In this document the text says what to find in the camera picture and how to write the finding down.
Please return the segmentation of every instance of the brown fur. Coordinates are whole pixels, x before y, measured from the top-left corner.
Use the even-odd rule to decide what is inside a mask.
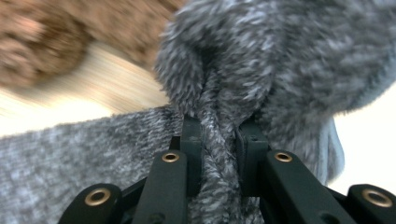
[[[0,0],[0,85],[65,73],[93,37],[151,69],[160,34],[185,0]]]

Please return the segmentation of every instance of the fluffy brown object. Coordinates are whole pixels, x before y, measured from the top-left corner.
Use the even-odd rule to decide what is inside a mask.
[[[0,0],[0,86],[29,86],[76,67],[92,39],[150,70],[185,0]]]

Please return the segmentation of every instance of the plush gray material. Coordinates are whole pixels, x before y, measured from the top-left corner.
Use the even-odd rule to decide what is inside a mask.
[[[0,223],[54,223],[82,189],[147,174],[183,114],[206,136],[192,223],[262,223],[239,195],[233,130],[255,116],[274,149],[322,182],[344,155],[332,116],[371,103],[396,78],[396,2],[195,0],[164,34],[156,69],[172,106],[0,141]]]

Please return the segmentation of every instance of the gray cloth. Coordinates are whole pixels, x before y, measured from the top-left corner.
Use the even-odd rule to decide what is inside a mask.
[[[206,136],[192,223],[262,223],[241,198],[233,131],[250,116],[273,149],[296,153],[325,184],[344,155],[332,116],[371,103],[395,80],[396,2],[192,0],[164,33],[156,70],[172,105],[0,141],[0,223],[54,223],[80,190],[125,188],[180,133]]]

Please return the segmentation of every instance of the metal rivet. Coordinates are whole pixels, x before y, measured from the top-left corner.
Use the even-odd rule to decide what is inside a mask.
[[[278,152],[275,154],[275,158],[279,161],[289,162],[292,161],[292,157],[289,154]]]
[[[174,162],[177,161],[180,157],[176,153],[166,153],[163,155],[163,161],[166,162]]]
[[[374,189],[364,189],[361,194],[365,200],[377,206],[392,207],[393,205],[392,200],[387,195]]]
[[[105,203],[110,198],[110,190],[108,189],[94,189],[87,197],[85,197],[85,204],[89,206],[97,206]]]

